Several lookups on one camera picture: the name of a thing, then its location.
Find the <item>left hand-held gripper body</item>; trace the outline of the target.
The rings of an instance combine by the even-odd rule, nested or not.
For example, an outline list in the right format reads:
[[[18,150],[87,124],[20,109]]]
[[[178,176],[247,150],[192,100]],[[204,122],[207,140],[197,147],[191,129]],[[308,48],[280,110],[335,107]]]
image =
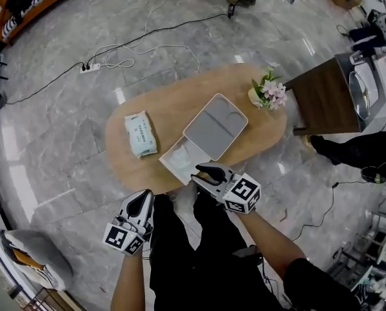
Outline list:
[[[102,243],[128,256],[133,256],[145,242],[149,242],[153,232],[152,210],[142,210],[138,216],[131,217],[120,209],[113,221],[108,223]]]

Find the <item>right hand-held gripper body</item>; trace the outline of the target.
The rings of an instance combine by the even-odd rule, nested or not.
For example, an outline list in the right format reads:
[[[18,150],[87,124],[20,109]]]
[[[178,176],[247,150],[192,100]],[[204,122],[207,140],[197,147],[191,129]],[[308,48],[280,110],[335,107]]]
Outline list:
[[[250,175],[228,173],[213,192],[215,199],[229,211],[248,214],[260,199],[260,184]]]

